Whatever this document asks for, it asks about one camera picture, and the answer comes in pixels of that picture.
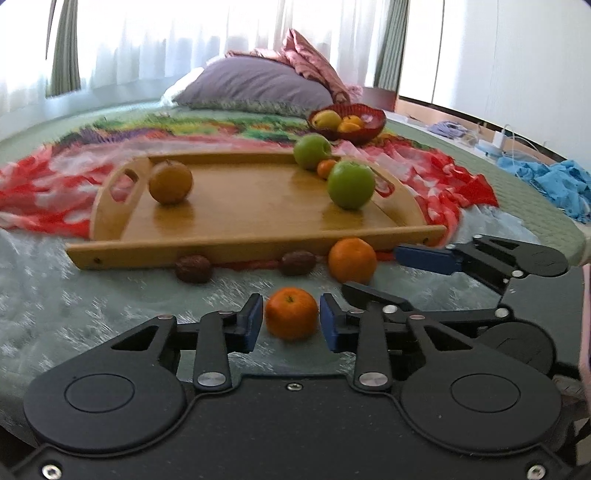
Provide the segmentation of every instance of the bed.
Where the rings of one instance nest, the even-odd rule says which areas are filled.
[[[147,113],[219,119],[257,115],[170,109],[155,102],[120,106],[41,124],[12,137],[0,143],[2,162],[17,160],[41,143],[55,141],[82,125],[101,119],[130,121]],[[460,225],[455,241],[468,241],[478,225],[480,233],[531,242],[539,239],[560,250],[571,264],[579,263],[584,249],[582,233],[533,189],[482,159],[408,125],[389,122],[387,128],[439,148],[471,172],[484,174],[495,189],[506,213],[473,207],[466,214],[470,221]],[[179,322],[195,322],[212,310],[237,309],[252,291],[266,297],[288,285],[303,287],[316,298],[321,293],[339,296],[338,283],[327,275],[323,265],[310,277],[295,279],[275,271],[218,269],[209,284],[190,286],[179,283],[167,270],[78,271],[64,253],[64,242],[56,236],[0,231],[0,424],[28,442],[33,439],[22,416],[20,399],[36,375],[157,314],[174,313]],[[422,309],[488,308],[498,301],[496,294],[463,274],[441,281],[437,274],[386,262],[379,265],[372,285],[406,297]],[[272,338],[264,328],[252,354],[230,356],[233,375],[348,372],[352,360],[350,354],[330,353],[321,335],[304,344],[290,345]],[[191,359],[184,355],[178,375],[189,378],[190,374]]]

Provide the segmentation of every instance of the wooden tray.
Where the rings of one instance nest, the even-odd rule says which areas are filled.
[[[159,205],[147,189],[151,168],[167,159],[189,165],[194,181],[189,198],[169,207]],[[376,191],[361,210],[350,212],[332,203],[326,182],[298,167],[292,153],[136,158],[114,171],[97,195],[92,241],[70,244],[66,251],[79,268],[107,269],[168,267],[190,254],[214,264],[278,260],[299,249],[326,255],[349,236],[376,250],[436,244],[445,227],[427,225],[407,188],[384,169],[369,166],[382,193]],[[135,185],[124,202],[117,202],[111,188],[124,175]]]

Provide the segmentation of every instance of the fruit bowl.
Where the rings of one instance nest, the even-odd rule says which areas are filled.
[[[356,115],[365,121],[365,127],[354,132],[337,132],[328,128],[316,128],[312,125],[314,116],[324,110],[334,110],[341,118],[348,115]],[[319,133],[327,140],[347,140],[353,145],[363,145],[377,137],[386,126],[386,114],[383,110],[377,110],[362,103],[336,103],[320,110],[315,110],[308,117],[310,131]]]

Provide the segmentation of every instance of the colorful blanket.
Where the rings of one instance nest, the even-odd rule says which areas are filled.
[[[88,238],[95,196],[109,173],[134,157],[179,151],[289,149],[306,123],[274,115],[231,119],[151,114],[136,121],[99,121],[0,170],[0,227]],[[474,176],[439,150],[384,131],[356,148],[333,152],[365,158],[389,170],[413,192],[430,223],[457,228],[460,209],[498,206],[482,175]],[[124,197],[128,184],[114,189]]]

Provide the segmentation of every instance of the pillow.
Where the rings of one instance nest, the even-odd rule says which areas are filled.
[[[332,104],[330,92],[276,61],[227,57],[208,65],[176,98],[179,105],[207,108],[212,102],[288,104],[294,110],[318,110]]]
[[[184,90],[191,85],[198,77],[203,73],[203,67],[199,67],[191,70],[183,78],[177,80],[177,82],[168,87],[162,98],[160,99],[161,106],[173,106],[177,97],[184,92]]]

